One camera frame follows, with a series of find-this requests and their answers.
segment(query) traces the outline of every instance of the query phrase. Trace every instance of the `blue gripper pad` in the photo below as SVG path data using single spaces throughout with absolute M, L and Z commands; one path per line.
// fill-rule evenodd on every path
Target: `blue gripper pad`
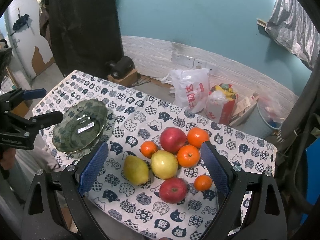
M 227 196 L 230 192 L 228 176 L 218 159 L 213 155 L 212 151 L 205 143 L 201 145 L 200 152 L 204 165 L 207 167 L 217 190 Z
M 44 98 L 47 94 L 47 91 L 44 88 L 34 89 L 34 90 L 25 90 L 23 92 L 22 98 L 26 101 L 33 100 L 37 98 Z
M 82 196 L 85 192 L 91 190 L 104 162 L 108 157 L 109 149 L 108 144 L 103 142 L 96 150 L 96 153 L 84 168 L 79 178 L 78 192 Z

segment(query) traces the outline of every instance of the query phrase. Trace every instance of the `green glass bowl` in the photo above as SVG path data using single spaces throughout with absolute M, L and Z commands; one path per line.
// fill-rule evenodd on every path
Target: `green glass bowl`
M 97 99 L 70 107 L 53 128 L 52 143 L 60 152 L 74 153 L 89 146 L 106 125 L 108 110 Z

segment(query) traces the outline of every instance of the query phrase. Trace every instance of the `bolt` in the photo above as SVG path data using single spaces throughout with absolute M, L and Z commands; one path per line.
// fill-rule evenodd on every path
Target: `bolt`
M 238 165 L 233 166 L 233 169 L 238 172 L 241 171 L 241 167 Z
M 67 166 L 67 171 L 73 171 L 75 169 L 75 166 L 73 164 L 70 164 Z
M 41 175 L 42 173 L 43 173 L 43 169 L 39 169 L 39 170 L 37 170 L 37 172 L 36 172 L 37 175 Z
M 265 174 L 266 176 L 268 176 L 268 177 L 270 177 L 270 176 L 272 175 L 271 172 L 268 171 L 268 170 L 265 170 L 265 171 L 264 171 L 264 174 Z

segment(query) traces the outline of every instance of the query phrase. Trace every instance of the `wall socket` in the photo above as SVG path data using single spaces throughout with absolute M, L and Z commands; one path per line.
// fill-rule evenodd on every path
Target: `wall socket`
M 185 55 L 177 54 L 177 53 L 172 53 L 171 56 L 171 61 L 174 64 L 181 65 L 181 66 L 186 66 L 186 67 L 193 67 L 193 62 L 194 62 L 193 57 L 188 57 Z
M 217 74 L 218 66 L 207 62 L 206 68 L 209 70 L 209 74 L 211 74 L 211 75 Z
M 195 58 L 195 62 L 193 63 L 194 69 L 206 68 L 207 62 L 201 59 Z

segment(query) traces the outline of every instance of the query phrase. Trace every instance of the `teal wall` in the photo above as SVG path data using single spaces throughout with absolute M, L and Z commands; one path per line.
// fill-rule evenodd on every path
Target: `teal wall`
M 275 0 L 116 0 L 122 35 L 174 41 L 241 62 L 300 95 L 311 71 L 258 30 Z

